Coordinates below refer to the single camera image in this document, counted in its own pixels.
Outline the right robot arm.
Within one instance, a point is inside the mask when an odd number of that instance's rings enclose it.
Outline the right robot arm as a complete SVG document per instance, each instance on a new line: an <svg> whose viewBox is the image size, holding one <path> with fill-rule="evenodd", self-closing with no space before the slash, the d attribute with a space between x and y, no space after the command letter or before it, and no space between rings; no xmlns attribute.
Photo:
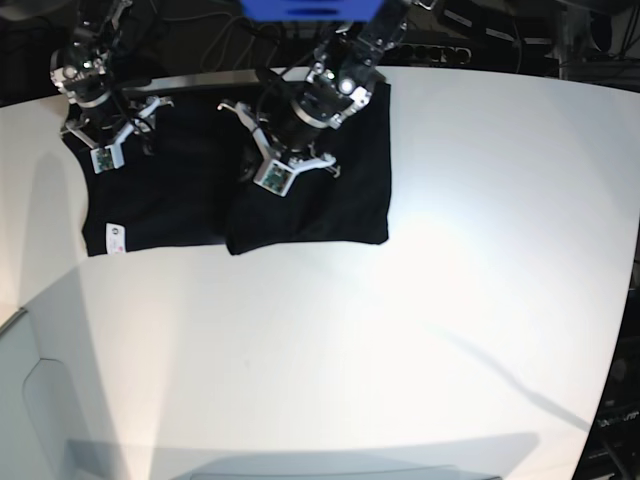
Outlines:
<svg viewBox="0 0 640 480"><path fill-rule="evenodd" d="M117 80L115 59L132 6L131 1L81 1L70 44L51 58L51 82L70 104L61 134L88 148L95 174L125 165L123 145L132 135L151 155L156 111L174 105L169 96L130 101Z"/></svg>

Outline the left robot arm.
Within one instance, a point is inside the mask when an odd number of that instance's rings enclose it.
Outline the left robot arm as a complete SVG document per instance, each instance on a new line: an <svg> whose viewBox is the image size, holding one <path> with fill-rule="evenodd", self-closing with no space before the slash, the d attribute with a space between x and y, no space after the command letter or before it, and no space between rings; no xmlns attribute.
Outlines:
<svg viewBox="0 0 640 480"><path fill-rule="evenodd" d="M336 157L317 148L317 140L369 105L384 80L377 67L406 32L412 5L383 1L363 25L349 21L329 30L294 63L308 67L300 84L285 80L290 68L280 73L266 68L257 73L263 91L253 107L228 100L218 105L235 114L251 135L259 154L252 162L257 186L284 197L304 173L340 175Z"/></svg>

